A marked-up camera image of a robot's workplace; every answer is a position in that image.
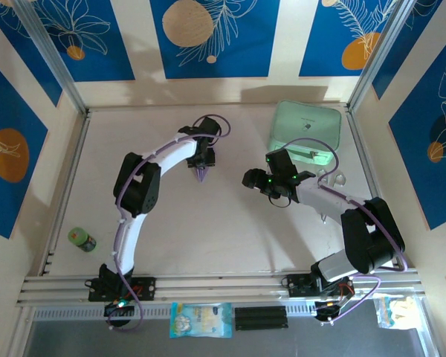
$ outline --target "wire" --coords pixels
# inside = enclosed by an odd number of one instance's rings
[[[332,306],[319,306],[316,307],[318,316],[328,316],[331,317],[334,314],[337,314],[340,311],[340,306],[332,305]]]
[[[401,251],[400,247],[398,246],[398,244],[396,244],[395,240],[393,239],[393,237],[390,235],[390,233],[386,230],[386,228],[381,224],[381,222],[377,219],[377,217],[375,217],[375,215],[370,212],[367,208],[365,208],[362,204],[360,204],[359,202],[355,201],[354,199],[350,199],[348,196],[345,196],[343,193],[340,193],[336,190],[331,189],[330,187],[325,186],[324,184],[322,184],[322,180],[327,177],[328,175],[334,173],[337,168],[339,167],[339,157],[337,155],[337,153],[335,152],[334,149],[332,149],[330,147],[330,145],[328,145],[327,143],[324,143],[321,140],[318,139],[313,139],[313,138],[298,138],[298,139],[294,139],[292,141],[289,141],[286,145],[284,145],[281,149],[285,149],[288,145],[296,142],[296,141],[301,141],[301,140],[308,140],[308,141],[314,141],[316,143],[319,143],[323,146],[325,146],[327,149],[330,150],[330,152],[332,153],[332,155],[334,156],[335,159],[335,167],[328,171],[327,173],[324,173],[321,177],[319,177],[319,179],[317,180],[317,183],[319,184],[319,188],[321,188],[322,190],[325,190],[327,192],[332,193],[333,195],[336,195],[337,197],[342,198],[344,201],[347,201],[348,203],[351,203],[352,205],[356,206],[357,208],[360,208],[376,225],[376,227],[383,233],[383,235],[385,236],[385,238],[387,238],[388,242],[390,242],[390,245],[393,247],[393,250],[396,253],[396,257],[398,260],[398,264],[400,265],[399,268],[391,268],[388,266],[381,266],[380,269],[384,269],[384,270],[390,270],[390,271],[406,271],[408,269],[408,263],[407,263],[407,259],[405,258],[403,252]]]
[[[114,329],[114,327],[111,325],[111,317],[115,315],[116,312],[121,312],[121,308],[120,307],[116,307],[115,309],[113,309],[112,311],[110,311],[110,313],[107,315],[107,320],[106,323],[109,325],[109,327],[112,327],[112,329]]]
[[[349,284],[341,283],[339,286],[345,286],[352,294],[355,295],[355,290]]]
[[[124,193],[127,191],[127,188],[131,184],[132,179],[137,174],[137,172],[142,168],[142,166],[145,165],[149,160],[152,160],[153,158],[157,158],[157,156],[159,154],[161,154],[163,151],[169,149],[170,147],[173,147],[174,145],[176,145],[176,144],[178,144],[178,143],[180,143],[182,141],[188,140],[188,139],[193,139],[193,138],[215,138],[215,139],[219,139],[219,138],[226,138],[231,133],[231,124],[230,124],[230,122],[226,118],[224,118],[224,117],[222,117],[221,115],[218,115],[218,114],[202,115],[201,117],[199,117],[195,121],[195,123],[198,123],[200,120],[203,120],[205,117],[215,117],[215,118],[222,119],[227,124],[228,131],[224,135],[192,134],[192,135],[184,136],[184,137],[181,137],[181,138],[176,138],[175,140],[170,141],[169,143],[163,145],[160,149],[157,149],[152,155],[150,155],[150,156],[146,157],[144,160],[142,160],[133,169],[133,171],[131,172],[131,174],[127,178],[126,182],[122,186],[122,189],[119,192],[119,196],[117,196],[116,206],[117,206],[117,209],[120,212],[121,220],[119,221],[119,226],[117,227],[116,235],[115,235],[115,238],[114,238],[114,247],[113,247],[114,263],[116,265],[117,274],[119,275],[120,279],[124,283],[124,286],[127,288],[129,293],[131,294],[131,296],[134,298],[136,304],[138,305],[139,312],[140,312],[140,319],[139,319],[138,324],[135,325],[134,327],[132,327],[130,329],[122,329],[122,328],[114,329],[116,331],[119,331],[119,332],[133,332],[133,331],[138,330],[140,325],[142,325],[142,323],[143,323],[143,305],[140,302],[138,296],[135,294],[135,292],[132,289],[132,287],[130,286],[130,284],[127,282],[126,278],[124,277],[124,275],[123,275],[123,273],[122,273],[122,271],[120,270],[120,267],[119,267],[119,259],[118,259],[118,256],[119,256],[118,250],[119,250],[119,246],[120,246],[120,239],[119,238],[122,236],[122,232],[123,232],[124,226],[125,226],[126,221],[127,221],[126,212],[120,206],[120,204],[122,202],[122,198],[124,197]]]
[[[139,296],[139,295],[141,294],[142,290],[143,290],[143,286],[134,286],[134,287],[132,288],[132,290],[134,290],[135,294],[136,294],[137,296]],[[128,292],[127,295],[124,296],[124,299],[128,299],[130,296],[131,296],[131,293]]]
[[[287,204],[286,206],[278,206],[278,205],[275,205],[275,204],[274,204],[273,199],[271,198],[271,196],[268,196],[268,198],[269,198],[269,202],[270,202],[274,207],[278,207],[278,208],[286,208],[286,207],[289,207],[289,206],[291,205],[291,202],[292,202],[292,200],[288,197],[289,202],[288,202],[288,204]]]
[[[393,250],[395,251],[396,254],[396,258],[398,261],[398,268],[391,268],[391,267],[386,267],[386,266],[381,266],[380,269],[384,269],[384,270],[390,270],[390,271],[406,271],[408,269],[408,263],[407,263],[407,259],[405,258],[403,252],[401,251],[400,247],[398,246],[398,244],[396,244],[395,240],[393,239],[393,237],[391,236],[391,234],[386,230],[386,228],[381,224],[381,222],[377,219],[377,217],[375,217],[375,215],[370,212],[370,210],[366,207],[364,207],[361,203],[355,201],[354,199],[350,199],[348,196],[345,196],[343,193],[340,193],[336,190],[331,189],[330,187],[325,186],[322,183],[322,180],[331,175],[332,173],[334,173],[337,168],[339,167],[339,157],[337,155],[337,153],[335,152],[334,149],[332,149],[330,147],[330,145],[328,145],[327,143],[318,140],[318,139],[314,139],[314,138],[298,138],[298,139],[294,139],[292,141],[289,141],[286,145],[284,145],[281,149],[285,149],[288,145],[296,142],[296,141],[303,141],[303,140],[307,140],[307,141],[313,141],[316,143],[319,143],[323,146],[325,146],[327,149],[329,149],[329,151],[332,153],[332,155],[334,156],[335,159],[335,167],[328,171],[327,173],[323,174],[321,177],[319,177],[319,179],[317,180],[317,183],[319,185],[319,188],[322,190],[325,190],[333,195],[336,195],[337,197],[342,198],[344,201],[347,201],[348,203],[354,205],[357,208],[360,208],[374,223],[375,226],[382,232],[382,234],[385,236],[385,238],[387,238],[388,242],[390,243],[390,245],[393,247]],[[360,274],[356,274],[353,276],[353,278],[358,278],[358,277],[363,277],[363,275]],[[340,318],[342,318],[343,316],[347,315],[349,312],[353,311],[355,308],[357,308],[358,306],[360,306],[361,303],[363,303],[366,299],[368,299],[370,296],[373,295],[373,293],[380,287],[381,285],[381,279],[379,277],[376,277],[375,275],[370,275],[370,277],[372,277],[373,279],[377,280],[377,285],[370,290],[370,292],[368,294],[366,294],[365,296],[363,296],[354,306],[350,307],[347,311],[345,311],[344,313],[342,313],[341,315],[338,315],[336,318],[332,319],[331,321],[328,321],[330,323],[334,323],[335,321],[339,320]]]
[[[365,296],[363,296],[357,303],[355,303],[353,306],[350,306],[345,312],[338,315],[336,318],[331,319],[330,321],[323,321],[322,324],[333,324],[335,321],[340,320],[343,316],[349,314],[353,310],[357,309],[366,299],[370,298],[373,293],[380,287],[381,285],[381,279],[379,277],[376,277],[375,275],[362,275],[362,274],[356,274],[352,278],[358,279],[360,277],[371,277],[372,279],[377,280],[376,285],[373,287],[372,290],[370,290]]]
[[[285,279],[285,281],[287,282],[288,281],[288,277],[284,277],[283,279],[281,279],[281,286],[284,288],[284,289],[293,289],[293,288],[295,288],[296,286],[294,285],[294,286],[289,286],[289,284],[283,284],[282,282],[284,281],[284,279]]]

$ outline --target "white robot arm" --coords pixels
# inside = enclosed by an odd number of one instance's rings
[[[187,134],[178,134],[175,139],[188,136]],[[149,160],[149,163],[157,164],[160,169],[160,177],[168,170],[179,164],[183,160],[191,158],[195,155],[197,150],[197,141],[195,139],[182,140],[162,152],[156,158]],[[144,153],[141,157],[146,158],[152,155],[153,152]],[[139,233],[142,228],[143,221],[147,217],[147,213],[140,213],[133,217],[132,214],[125,210],[126,221],[120,235],[117,237],[117,261],[122,274],[128,274],[134,268],[135,246],[139,238]],[[117,267],[113,256],[110,256],[107,263],[107,268],[113,273],[117,273]]]
[[[144,155],[131,152],[124,159],[114,186],[116,204],[123,219],[111,259],[101,265],[99,277],[90,280],[92,296],[98,296],[99,301],[125,299],[133,288],[135,247],[143,222],[157,202],[161,176],[183,160],[187,160],[188,167],[196,169],[215,164],[211,143],[221,133],[217,122],[205,118],[200,126],[186,126],[179,132],[164,146],[168,147],[166,150],[160,148]],[[321,178],[315,178],[313,173],[298,173],[285,149],[266,154],[266,161],[271,172],[247,171],[242,181],[244,186],[258,189],[270,200],[284,196],[292,202],[311,206],[338,222],[343,229],[345,249],[316,262],[311,273],[287,276],[288,282],[297,285],[297,289],[289,290],[290,296],[319,296],[328,287],[348,280],[349,275],[367,274],[404,250],[403,239],[384,200],[378,197],[356,199],[324,187]]]

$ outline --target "mint green container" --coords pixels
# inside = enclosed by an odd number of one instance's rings
[[[291,100],[277,104],[268,148],[280,149],[297,138],[314,138],[337,150],[340,143],[342,114],[324,106],[310,106]],[[286,147],[293,160],[327,165],[334,155],[325,146],[313,141],[297,141]]]

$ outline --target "beige circle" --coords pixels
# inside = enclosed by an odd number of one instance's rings
[[[215,56],[208,56],[208,57],[207,57],[207,62],[208,62],[209,64],[213,64],[213,63],[215,63],[215,62],[216,62],[216,57],[215,57]]]
[[[203,5],[195,0],[178,0],[162,18],[164,32],[179,47],[198,46],[213,33],[213,20]]]
[[[337,3],[339,0],[321,0],[322,5],[325,7],[331,7],[334,6],[335,3]]]
[[[12,7],[13,6],[11,0],[0,0],[0,4],[3,4],[3,5],[8,6],[8,7]]]

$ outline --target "green led light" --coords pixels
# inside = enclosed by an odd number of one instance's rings
[[[129,302],[127,300],[121,299],[119,301],[119,303],[117,304],[117,307],[120,309],[121,307],[124,307],[125,305],[127,305]]]

